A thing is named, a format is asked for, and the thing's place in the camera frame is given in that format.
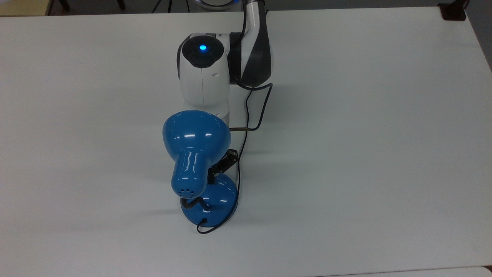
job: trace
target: black clamp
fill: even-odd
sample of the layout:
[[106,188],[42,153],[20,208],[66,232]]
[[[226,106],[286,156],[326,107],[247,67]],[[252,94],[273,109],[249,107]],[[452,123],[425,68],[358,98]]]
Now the black clamp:
[[215,183],[215,175],[226,172],[231,166],[238,162],[238,152],[234,149],[228,149],[222,159],[209,168],[207,177],[208,184]]
[[464,9],[468,6],[469,0],[456,0],[451,4],[439,3],[437,6],[441,9],[442,18],[449,21],[464,21],[466,14]]

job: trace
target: white table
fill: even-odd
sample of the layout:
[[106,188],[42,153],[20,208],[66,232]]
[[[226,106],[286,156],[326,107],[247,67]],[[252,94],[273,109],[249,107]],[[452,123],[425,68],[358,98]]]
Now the white table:
[[[239,31],[242,14],[0,18],[0,276],[492,264],[492,74],[470,23],[437,7],[267,21],[275,86],[240,204],[203,236],[171,190],[161,128],[182,104],[181,41]],[[231,126],[245,95],[231,89]]]

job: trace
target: floor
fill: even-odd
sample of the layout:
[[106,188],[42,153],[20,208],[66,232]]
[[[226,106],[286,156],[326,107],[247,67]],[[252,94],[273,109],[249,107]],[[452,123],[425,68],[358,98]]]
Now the floor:
[[[124,0],[125,10],[120,10],[117,0],[67,0],[70,11],[64,11],[59,0],[53,0],[50,15],[86,15],[86,14],[121,14],[121,13],[165,13],[169,1],[171,12],[203,11],[194,3],[195,0]],[[440,2],[451,0],[266,0],[269,10],[300,9],[344,9],[376,7],[419,7],[437,6]],[[485,57],[492,69],[492,0],[471,0],[466,13],[482,46]]]

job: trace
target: black power cord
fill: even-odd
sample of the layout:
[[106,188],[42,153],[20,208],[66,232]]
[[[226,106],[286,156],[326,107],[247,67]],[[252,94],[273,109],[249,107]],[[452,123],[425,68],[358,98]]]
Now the black power cord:
[[[157,1],[157,4],[155,4],[154,9],[152,10],[151,13],[154,13],[155,10],[157,10],[157,7],[159,7],[159,4],[162,0]],[[171,13],[171,7],[173,5],[173,0],[169,0],[169,4],[167,5],[167,13]]]
[[[241,31],[241,39],[243,38],[243,36],[245,34],[245,31],[246,31],[246,6],[243,5],[243,30]],[[237,162],[237,169],[238,169],[238,193],[236,195],[236,200],[234,201],[233,208],[231,209],[231,211],[229,212],[229,214],[226,216],[226,218],[223,221],[221,221],[219,224],[217,224],[216,226],[214,226],[214,227],[212,227],[212,228],[210,228],[210,229],[208,229],[206,231],[200,231],[200,227],[202,227],[202,225],[207,222],[207,219],[206,218],[203,218],[202,221],[200,223],[198,223],[198,225],[196,225],[196,231],[198,233],[200,233],[200,234],[208,234],[210,232],[213,232],[214,230],[216,230],[217,228],[219,228],[220,226],[222,226],[227,220],[229,220],[231,218],[232,214],[234,213],[234,211],[236,210],[236,208],[238,206],[238,202],[239,202],[239,192],[241,190],[241,157],[243,155],[243,151],[244,151],[244,148],[245,148],[245,145],[246,145],[247,133],[248,133],[248,131],[256,131],[256,130],[258,130],[258,128],[260,128],[261,121],[263,120],[263,114],[265,113],[265,108],[267,106],[268,98],[269,98],[270,93],[271,93],[272,88],[273,88],[273,84],[272,83],[269,83],[267,85],[264,85],[264,86],[261,86],[261,87],[257,87],[257,88],[247,87],[247,86],[243,85],[236,78],[233,77],[233,79],[234,79],[234,82],[238,86],[240,86],[241,88],[244,88],[244,89],[249,90],[249,94],[248,94],[248,96],[246,97],[246,100],[245,100],[245,107],[246,107],[246,127],[244,127],[244,128],[229,128],[229,131],[243,131],[245,133],[245,137],[243,139],[243,144],[241,145],[241,150],[239,151],[239,154],[238,154],[238,162]],[[263,90],[263,89],[266,89],[266,88],[268,88],[268,92],[267,92],[267,95],[265,97],[265,101],[263,102],[263,107],[261,109],[261,114],[260,114],[260,119],[258,121],[258,125],[255,128],[250,128],[249,127],[249,107],[248,107],[248,104],[247,104],[248,103],[248,100],[251,97],[251,94],[253,93],[253,91],[259,91],[259,90]]]
[[[248,96],[246,97],[246,100],[245,100],[245,106],[246,106],[246,126],[249,126],[249,109],[248,109],[248,106],[247,106],[247,101],[248,101],[249,97],[251,96],[251,93],[252,92],[253,91],[250,91],[249,92],[249,94],[248,94]],[[220,226],[222,226],[227,220],[229,220],[229,218],[231,218],[232,214],[234,213],[234,211],[236,210],[236,208],[238,206],[239,192],[241,190],[241,157],[243,156],[243,151],[245,149],[246,139],[247,139],[247,131],[245,132],[245,137],[243,139],[243,144],[241,145],[241,150],[239,151],[239,154],[238,154],[238,162],[236,163],[237,169],[238,169],[238,193],[236,194],[236,200],[234,201],[234,205],[233,205],[231,211],[229,212],[229,214],[226,216],[226,218],[222,222],[220,222],[217,226],[214,226],[211,229],[208,229],[206,231],[200,231],[200,227],[202,227],[202,224],[205,224],[207,222],[207,219],[206,218],[202,219],[202,221],[200,223],[198,223],[198,225],[196,225],[196,231],[198,233],[200,233],[200,234],[208,234],[210,232],[213,232],[214,230],[216,230]]]

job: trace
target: chair leg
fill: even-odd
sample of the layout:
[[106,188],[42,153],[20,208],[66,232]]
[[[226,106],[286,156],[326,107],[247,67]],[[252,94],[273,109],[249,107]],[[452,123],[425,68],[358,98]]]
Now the chair leg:
[[64,10],[69,11],[70,10],[70,5],[66,0],[60,0],[60,4],[63,7]]
[[118,0],[118,5],[120,6],[120,9],[124,10],[126,8],[124,4],[124,0]]

